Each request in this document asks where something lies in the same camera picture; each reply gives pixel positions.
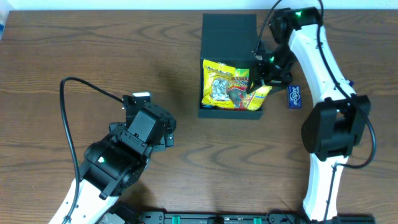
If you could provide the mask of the yellow Mentos gum bottle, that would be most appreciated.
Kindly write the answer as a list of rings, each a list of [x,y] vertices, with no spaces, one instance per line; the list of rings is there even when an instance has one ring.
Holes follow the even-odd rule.
[[[258,110],[271,90],[271,86],[264,85],[256,91],[247,94],[244,98],[244,107],[250,111]]]

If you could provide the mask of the blue Eclipse mints tin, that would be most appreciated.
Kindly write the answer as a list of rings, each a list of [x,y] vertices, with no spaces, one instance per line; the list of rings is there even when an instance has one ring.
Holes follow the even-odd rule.
[[[299,85],[289,85],[287,88],[287,99],[289,109],[301,109],[302,98]]]

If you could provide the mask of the green Haribo worms bag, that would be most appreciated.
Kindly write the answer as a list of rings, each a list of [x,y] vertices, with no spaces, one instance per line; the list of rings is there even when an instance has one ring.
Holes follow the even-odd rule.
[[[229,81],[228,95],[236,110],[245,110],[246,89],[249,81],[249,69],[237,68]]]

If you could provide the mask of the black gift box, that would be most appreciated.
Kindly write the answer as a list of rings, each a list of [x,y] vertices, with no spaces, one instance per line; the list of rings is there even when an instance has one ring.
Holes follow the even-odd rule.
[[[252,68],[252,51],[257,40],[255,14],[204,14],[200,51],[200,93],[203,98],[203,61],[223,63],[235,68]]]

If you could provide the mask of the yellow nuts snack bag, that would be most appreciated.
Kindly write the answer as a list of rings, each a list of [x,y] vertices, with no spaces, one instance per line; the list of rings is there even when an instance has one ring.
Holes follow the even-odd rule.
[[[228,95],[228,86],[236,68],[211,60],[204,60],[202,66],[203,98],[201,103],[223,109],[235,109],[235,105]]]

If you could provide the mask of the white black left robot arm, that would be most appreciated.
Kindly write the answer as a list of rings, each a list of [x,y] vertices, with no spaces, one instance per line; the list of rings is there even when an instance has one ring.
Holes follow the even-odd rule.
[[[63,203],[51,223],[95,223],[123,192],[135,184],[152,153],[174,145],[175,118],[153,103],[127,107],[125,122],[91,144]]]

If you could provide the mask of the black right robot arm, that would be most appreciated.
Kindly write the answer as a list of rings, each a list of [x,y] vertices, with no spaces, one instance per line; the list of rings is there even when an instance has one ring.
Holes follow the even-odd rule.
[[[287,86],[290,69],[298,62],[312,95],[313,108],[301,128],[301,138],[310,156],[308,189],[298,223],[374,223],[371,215],[340,215],[336,201],[341,175],[350,168],[353,148],[368,130],[371,108],[367,96],[356,94],[340,71],[328,45],[322,7],[302,9],[272,7],[264,20],[277,48],[254,49],[256,65],[247,91],[262,86]]]

